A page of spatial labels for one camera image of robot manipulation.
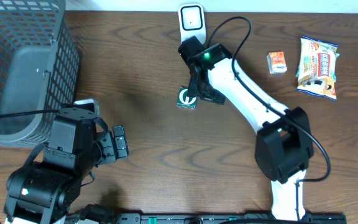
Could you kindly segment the round sticker item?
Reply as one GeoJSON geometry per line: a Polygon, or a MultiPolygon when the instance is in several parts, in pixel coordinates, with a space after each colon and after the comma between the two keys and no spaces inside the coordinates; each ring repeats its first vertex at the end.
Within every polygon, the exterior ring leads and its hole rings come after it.
{"type": "Polygon", "coordinates": [[[197,105],[197,97],[188,96],[188,89],[181,86],[177,97],[177,106],[189,110],[195,110],[197,105]]]}

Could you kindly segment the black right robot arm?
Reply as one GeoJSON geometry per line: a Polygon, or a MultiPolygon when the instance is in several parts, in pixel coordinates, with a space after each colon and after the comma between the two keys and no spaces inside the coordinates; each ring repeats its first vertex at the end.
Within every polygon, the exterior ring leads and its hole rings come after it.
{"type": "Polygon", "coordinates": [[[206,48],[193,36],[178,53],[190,70],[188,96],[219,105],[229,100],[255,131],[255,161],[271,181],[273,217],[301,220],[306,210],[300,181],[314,155],[306,112],[290,110],[266,94],[221,44],[206,48]]]}

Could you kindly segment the orange Kleenex tissue pack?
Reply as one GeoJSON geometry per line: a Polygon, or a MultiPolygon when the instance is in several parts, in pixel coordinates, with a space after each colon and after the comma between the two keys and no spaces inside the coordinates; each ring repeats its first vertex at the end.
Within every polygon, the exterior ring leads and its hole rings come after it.
{"type": "Polygon", "coordinates": [[[287,71],[284,51],[269,52],[267,62],[270,74],[282,74],[287,71]]]}

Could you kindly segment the wet wipes pack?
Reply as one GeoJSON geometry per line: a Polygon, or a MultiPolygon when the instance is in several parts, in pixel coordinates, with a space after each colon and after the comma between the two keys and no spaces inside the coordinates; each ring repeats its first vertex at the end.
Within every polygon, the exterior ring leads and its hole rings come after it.
{"type": "Polygon", "coordinates": [[[338,44],[301,37],[301,54],[296,77],[297,91],[336,101],[336,60],[338,44]]]}

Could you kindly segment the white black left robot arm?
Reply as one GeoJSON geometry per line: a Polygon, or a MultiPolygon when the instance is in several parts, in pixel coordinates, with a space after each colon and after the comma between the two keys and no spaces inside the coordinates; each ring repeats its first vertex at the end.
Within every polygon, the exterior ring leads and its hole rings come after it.
{"type": "Polygon", "coordinates": [[[109,128],[94,111],[84,108],[61,109],[52,123],[48,143],[35,147],[7,180],[7,222],[60,221],[93,168],[128,155],[123,126],[109,128]]]}

